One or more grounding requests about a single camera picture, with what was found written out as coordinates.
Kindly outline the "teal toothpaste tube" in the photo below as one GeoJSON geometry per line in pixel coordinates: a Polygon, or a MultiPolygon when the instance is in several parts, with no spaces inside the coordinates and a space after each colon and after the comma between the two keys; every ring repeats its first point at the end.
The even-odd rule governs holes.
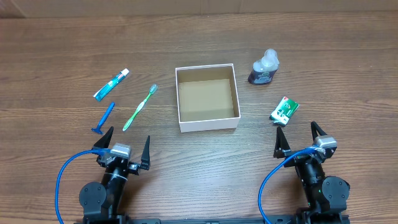
{"type": "Polygon", "coordinates": [[[114,87],[116,87],[129,74],[129,70],[125,68],[120,71],[112,80],[107,82],[100,90],[98,90],[93,97],[97,101],[101,101],[114,87]]]}

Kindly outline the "green soap bar package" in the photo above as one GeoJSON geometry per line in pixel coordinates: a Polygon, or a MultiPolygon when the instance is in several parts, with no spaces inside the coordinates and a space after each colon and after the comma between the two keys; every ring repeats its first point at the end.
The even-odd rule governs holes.
{"type": "Polygon", "coordinates": [[[294,100],[284,96],[275,110],[271,113],[270,119],[281,126],[286,126],[293,114],[299,108],[299,104],[294,100]]]}

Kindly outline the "white cardboard box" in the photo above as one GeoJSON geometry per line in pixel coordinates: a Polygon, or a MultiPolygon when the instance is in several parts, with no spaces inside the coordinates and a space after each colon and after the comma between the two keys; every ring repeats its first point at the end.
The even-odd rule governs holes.
{"type": "Polygon", "coordinates": [[[178,67],[175,83],[182,133],[238,127],[241,112],[232,63],[178,67]]]}

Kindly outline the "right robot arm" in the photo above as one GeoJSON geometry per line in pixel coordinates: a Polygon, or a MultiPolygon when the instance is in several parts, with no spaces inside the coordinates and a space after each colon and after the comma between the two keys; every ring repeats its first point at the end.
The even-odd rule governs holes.
{"type": "Polygon", "coordinates": [[[322,164],[332,157],[337,148],[336,139],[324,132],[316,122],[311,122],[315,152],[296,156],[284,164],[294,167],[301,180],[308,207],[299,208],[291,223],[336,224],[349,223],[347,209],[350,185],[347,181],[325,175],[322,164]]]}

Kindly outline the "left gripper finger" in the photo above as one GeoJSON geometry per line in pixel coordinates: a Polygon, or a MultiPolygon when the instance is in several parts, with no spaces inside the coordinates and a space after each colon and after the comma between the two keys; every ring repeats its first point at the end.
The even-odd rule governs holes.
{"type": "Polygon", "coordinates": [[[110,127],[106,134],[104,134],[94,145],[93,149],[102,149],[102,148],[108,148],[109,144],[111,142],[111,138],[113,135],[114,127],[110,127]]]}
{"type": "Polygon", "coordinates": [[[150,169],[150,136],[147,137],[144,150],[141,156],[141,169],[150,169]]]}

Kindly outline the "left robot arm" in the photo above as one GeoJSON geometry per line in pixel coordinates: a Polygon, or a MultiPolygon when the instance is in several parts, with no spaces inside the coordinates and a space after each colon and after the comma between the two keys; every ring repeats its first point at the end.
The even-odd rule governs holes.
{"type": "Polygon", "coordinates": [[[109,147],[114,128],[108,129],[94,145],[98,150],[97,163],[105,168],[101,182],[90,182],[80,191],[79,201],[83,207],[83,223],[134,223],[128,215],[119,212],[128,175],[139,175],[140,170],[150,169],[150,139],[146,139],[141,162],[130,161],[132,149],[116,143],[109,147]]]}

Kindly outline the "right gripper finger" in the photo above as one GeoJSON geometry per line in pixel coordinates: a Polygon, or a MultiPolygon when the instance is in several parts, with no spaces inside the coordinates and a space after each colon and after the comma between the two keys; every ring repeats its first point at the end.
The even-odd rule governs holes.
{"type": "Polygon", "coordinates": [[[322,128],[319,127],[319,125],[315,121],[312,121],[310,124],[313,140],[315,140],[319,136],[326,136],[326,132],[324,132],[324,130],[322,130],[322,128]]]}
{"type": "Polygon", "coordinates": [[[274,157],[287,157],[291,155],[291,149],[281,127],[277,127],[274,157]]]}

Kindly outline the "dark blue soap pump bottle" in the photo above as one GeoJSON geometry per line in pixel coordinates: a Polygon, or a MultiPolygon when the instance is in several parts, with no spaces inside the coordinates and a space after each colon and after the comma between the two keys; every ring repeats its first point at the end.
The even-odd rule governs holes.
{"type": "Polygon", "coordinates": [[[279,69],[279,64],[277,52],[274,49],[267,49],[264,56],[253,63],[248,82],[252,85],[269,84],[279,69]]]}

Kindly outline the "green toothbrush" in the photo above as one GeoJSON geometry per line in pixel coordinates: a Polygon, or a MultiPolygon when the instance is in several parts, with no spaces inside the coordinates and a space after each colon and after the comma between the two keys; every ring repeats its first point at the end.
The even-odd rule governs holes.
{"type": "Polygon", "coordinates": [[[147,101],[149,100],[149,98],[157,91],[158,89],[158,85],[157,84],[153,84],[149,90],[149,94],[146,96],[146,98],[137,106],[135,112],[133,113],[133,115],[126,121],[125,125],[123,126],[122,130],[126,131],[130,125],[132,124],[132,122],[134,121],[135,117],[139,114],[139,112],[143,109],[143,107],[145,106],[145,104],[147,103],[147,101]]]}

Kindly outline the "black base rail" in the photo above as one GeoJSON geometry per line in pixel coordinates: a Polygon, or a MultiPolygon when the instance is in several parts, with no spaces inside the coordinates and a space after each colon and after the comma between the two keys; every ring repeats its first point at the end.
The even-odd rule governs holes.
{"type": "MultiPolygon", "coordinates": [[[[347,215],[343,215],[343,224],[351,223],[347,215]]],[[[293,215],[270,215],[268,219],[275,224],[293,224],[296,222],[293,215]]],[[[260,218],[207,218],[207,219],[182,219],[182,220],[160,220],[158,218],[146,219],[110,219],[97,221],[82,221],[80,223],[127,223],[127,224],[264,224],[266,223],[262,217],[260,218]]]]}

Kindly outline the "blue disposable razor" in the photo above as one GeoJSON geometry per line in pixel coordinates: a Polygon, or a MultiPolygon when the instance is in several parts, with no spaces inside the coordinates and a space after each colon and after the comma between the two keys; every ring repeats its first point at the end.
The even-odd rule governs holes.
{"type": "Polygon", "coordinates": [[[111,114],[113,108],[115,107],[115,102],[111,102],[111,104],[108,106],[107,110],[105,111],[104,115],[102,116],[102,118],[100,119],[100,121],[98,122],[97,126],[95,128],[92,128],[91,130],[94,133],[97,134],[103,134],[101,127],[104,125],[104,123],[106,122],[107,118],[109,117],[109,115],[111,114]]]}

